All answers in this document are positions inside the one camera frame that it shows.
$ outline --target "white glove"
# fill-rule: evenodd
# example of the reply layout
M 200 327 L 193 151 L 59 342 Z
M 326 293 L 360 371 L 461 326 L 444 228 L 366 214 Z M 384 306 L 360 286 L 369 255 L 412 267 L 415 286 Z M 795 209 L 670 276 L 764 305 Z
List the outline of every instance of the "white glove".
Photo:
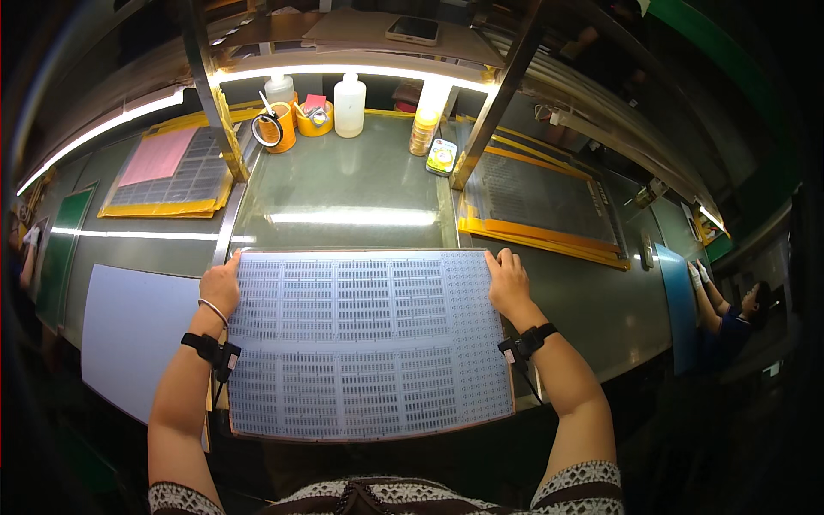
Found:
M 701 282 L 707 284 L 709 282 L 709 275 L 707 274 L 707 269 L 704 268 L 700 260 L 695 260 L 695 264 L 698 265 L 698 272 L 701 274 Z
M 26 244 L 26 245 L 31 244 L 31 245 L 37 246 L 37 241 L 38 241 L 39 237 L 40 237 L 40 228 L 39 227 L 34 227 L 30 231 L 28 231 L 25 236 L 23 236 L 23 243 Z
M 696 292 L 701 288 L 701 276 L 698 273 L 698 270 L 692 266 L 692 263 L 689 261 L 686 262 L 686 269 L 690 272 L 690 281 L 692 281 L 692 289 L 696 290 Z

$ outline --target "pink paper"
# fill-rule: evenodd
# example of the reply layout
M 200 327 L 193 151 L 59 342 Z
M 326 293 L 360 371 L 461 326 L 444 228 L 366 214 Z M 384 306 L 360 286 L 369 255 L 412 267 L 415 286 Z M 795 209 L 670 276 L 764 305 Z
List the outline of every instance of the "pink paper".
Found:
M 118 186 L 171 177 L 197 127 L 145 138 L 132 156 Z

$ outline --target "green board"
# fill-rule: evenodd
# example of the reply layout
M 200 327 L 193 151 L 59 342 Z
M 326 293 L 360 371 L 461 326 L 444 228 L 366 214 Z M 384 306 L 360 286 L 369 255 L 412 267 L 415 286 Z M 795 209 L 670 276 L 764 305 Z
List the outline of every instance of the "green board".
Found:
M 49 243 L 46 245 L 35 312 L 40 321 L 54 333 L 63 326 L 68 275 L 72 271 L 74 249 L 96 188 L 97 183 L 94 183 L 84 190 L 66 195 L 60 203 Z

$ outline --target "light blue board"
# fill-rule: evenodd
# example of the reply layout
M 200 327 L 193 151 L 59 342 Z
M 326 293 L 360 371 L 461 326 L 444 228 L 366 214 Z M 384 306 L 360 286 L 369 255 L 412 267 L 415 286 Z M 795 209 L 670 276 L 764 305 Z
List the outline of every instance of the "light blue board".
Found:
M 95 264 L 83 320 L 83 382 L 148 424 L 157 382 L 198 297 L 198 279 Z
M 667 292 L 675 374 L 680 375 L 693 368 L 698 360 L 695 294 L 684 258 L 659 243 L 655 244 L 655 251 Z

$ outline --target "hand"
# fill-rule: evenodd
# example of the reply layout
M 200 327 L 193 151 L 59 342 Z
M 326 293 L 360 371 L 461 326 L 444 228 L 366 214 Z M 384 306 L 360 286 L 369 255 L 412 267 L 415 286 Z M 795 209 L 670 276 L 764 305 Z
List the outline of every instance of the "hand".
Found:
M 707 274 L 707 269 L 704 268 L 700 260 L 695 260 L 695 265 L 698 266 L 698 272 L 701 274 L 701 282 L 707 284 L 709 282 L 709 274 Z
M 31 244 L 31 245 L 37 247 L 37 243 L 38 243 L 39 239 L 40 239 L 40 228 L 39 227 L 34 227 L 30 231 L 28 231 L 25 236 L 23 236 L 23 244 L 24 245 Z
M 527 271 L 521 266 L 521 257 L 509 249 L 502 249 L 497 260 L 488 250 L 485 257 L 489 273 L 492 275 L 489 300 L 492 306 L 520 331 L 518 322 L 521 318 L 534 316 L 536 311 L 538 314 L 541 313 L 529 297 L 529 278 Z
M 701 277 L 698 273 L 698 270 L 692 266 L 692 263 L 689 261 L 686 262 L 686 269 L 690 272 L 690 281 L 692 281 L 692 289 L 696 290 L 696 292 L 701 288 Z
M 213 266 L 200 279 L 200 298 L 214 304 L 227 319 L 241 300 L 241 289 L 237 286 L 237 264 L 240 261 L 241 252 L 235 250 L 225 265 Z

